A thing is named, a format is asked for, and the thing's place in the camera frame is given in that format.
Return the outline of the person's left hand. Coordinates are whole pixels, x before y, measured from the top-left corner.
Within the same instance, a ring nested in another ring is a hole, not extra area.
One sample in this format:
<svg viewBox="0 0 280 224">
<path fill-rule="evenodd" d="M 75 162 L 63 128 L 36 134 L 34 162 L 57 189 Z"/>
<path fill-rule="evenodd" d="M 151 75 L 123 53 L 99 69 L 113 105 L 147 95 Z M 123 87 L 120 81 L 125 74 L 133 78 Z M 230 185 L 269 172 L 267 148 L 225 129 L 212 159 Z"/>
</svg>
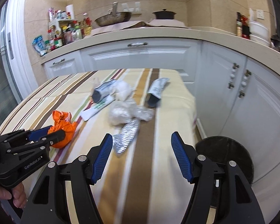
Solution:
<svg viewBox="0 0 280 224">
<path fill-rule="evenodd" d="M 14 206 L 23 209 L 27 203 L 27 196 L 25 193 L 25 188 L 23 183 L 19 183 L 11 191 L 8 191 L 0 187 L 0 199 L 2 200 L 13 199 Z"/>
</svg>

